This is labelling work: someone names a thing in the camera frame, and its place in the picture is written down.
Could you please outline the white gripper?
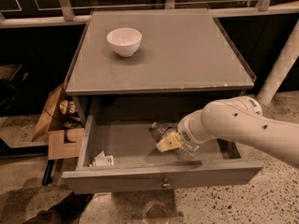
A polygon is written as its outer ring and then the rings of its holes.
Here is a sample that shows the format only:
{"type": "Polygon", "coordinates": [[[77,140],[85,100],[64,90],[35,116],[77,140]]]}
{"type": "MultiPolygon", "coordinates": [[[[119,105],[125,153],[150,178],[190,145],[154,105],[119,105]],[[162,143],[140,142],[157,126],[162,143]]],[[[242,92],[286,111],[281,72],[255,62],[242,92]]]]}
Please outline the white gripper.
{"type": "Polygon", "coordinates": [[[202,111],[197,110],[185,116],[178,123],[178,133],[172,132],[162,138],[156,147],[160,152],[174,150],[182,146],[182,141],[191,144],[203,144],[210,140],[216,140],[217,137],[210,134],[203,126],[201,120],[202,111]]]}

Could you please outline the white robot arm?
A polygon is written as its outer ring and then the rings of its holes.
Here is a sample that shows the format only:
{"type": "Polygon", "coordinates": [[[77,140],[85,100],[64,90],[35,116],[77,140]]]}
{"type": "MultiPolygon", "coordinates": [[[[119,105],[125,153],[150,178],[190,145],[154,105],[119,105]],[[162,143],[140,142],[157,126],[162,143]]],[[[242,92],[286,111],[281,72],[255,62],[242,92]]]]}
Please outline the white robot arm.
{"type": "Polygon", "coordinates": [[[299,125],[268,119],[262,107],[270,103],[299,55],[299,22],[295,24],[256,98],[216,100],[184,117],[176,129],[165,123],[149,128],[161,152],[176,149],[189,157],[207,141],[221,139],[254,147],[299,167],[299,125]]]}

